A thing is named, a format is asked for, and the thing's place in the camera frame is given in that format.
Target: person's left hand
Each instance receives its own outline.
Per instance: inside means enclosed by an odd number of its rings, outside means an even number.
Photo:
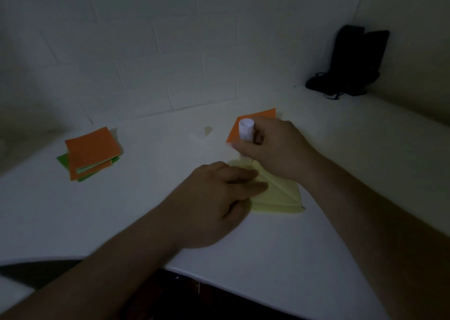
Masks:
[[[249,198],[267,190],[252,181],[257,170],[224,162],[195,169],[155,211],[167,221],[179,248],[201,248],[218,242],[250,212]]]

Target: person's right arm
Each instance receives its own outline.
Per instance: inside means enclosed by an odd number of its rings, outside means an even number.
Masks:
[[[322,156],[292,123],[254,121],[256,144],[233,148],[305,187],[392,319],[450,319],[450,238]]]

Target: yellow paper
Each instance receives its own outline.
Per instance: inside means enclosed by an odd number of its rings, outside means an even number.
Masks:
[[[269,184],[267,191],[251,198],[252,211],[299,213],[305,210],[301,204],[300,192],[296,182],[274,176],[255,160],[251,163],[251,167],[239,161],[233,161],[229,164],[257,169],[259,175],[256,180],[265,181]]]

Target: colored paper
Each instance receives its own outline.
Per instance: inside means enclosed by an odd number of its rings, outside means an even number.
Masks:
[[[119,145],[106,127],[65,142],[69,153],[69,171],[73,177],[73,172],[93,173],[109,167],[109,161],[121,154]]]
[[[250,168],[239,161],[232,161],[229,164]],[[267,191],[250,199],[252,211],[299,213],[305,210],[301,204],[300,192],[296,182],[279,178],[267,172],[255,160],[252,162],[251,168],[259,171],[256,180],[269,184]]]
[[[60,155],[59,157],[56,158],[60,164],[62,164],[67,170],[69,170],[69,154],[65,153],[63,155]],[[119,161],[119,157],[116,156],[114,158],[112,158],[111,163],[115,163],[117,161]],[[86,173],[85,175],[82,175],[81,178],[77,178],[76,180],[80,183],[83,180],[86,180],[87,178],[89,178],[90,176],[96,174],[98,171],[94,172],[94,173]]]
[[[239,121],[241,119],[252,118],[254,116],[265,116],[265,117],[275,118],[275,117],[277,117],[277,110],[276,110],[276,108],[273,108],[273,109],[269,109],[269,110],[256,112],[256,113],[250,114],[250,115],[239,116],[236,119],[236,122],[234,122],[233,128],[231,128],[231,131],[229,132],[226,142],[233,142],[233,141],[239,140]]]

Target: desk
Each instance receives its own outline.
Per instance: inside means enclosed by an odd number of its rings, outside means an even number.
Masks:
[[[0,177],[0,264],[85,257],[197,166],[235,159],[224,142],[236,117],[272,107],[324,155],[450,233],[449,128],[371,95],[330,101],[293,88],[105,124],[117,128],[125,152],[82,183],[70,182],[55,158],[64,139],[100,125],[54,137]],[[387,319],[343,241],[300,192],[305,212],[251,213],[219,243],[184,250],[166,268],[306,319]]]

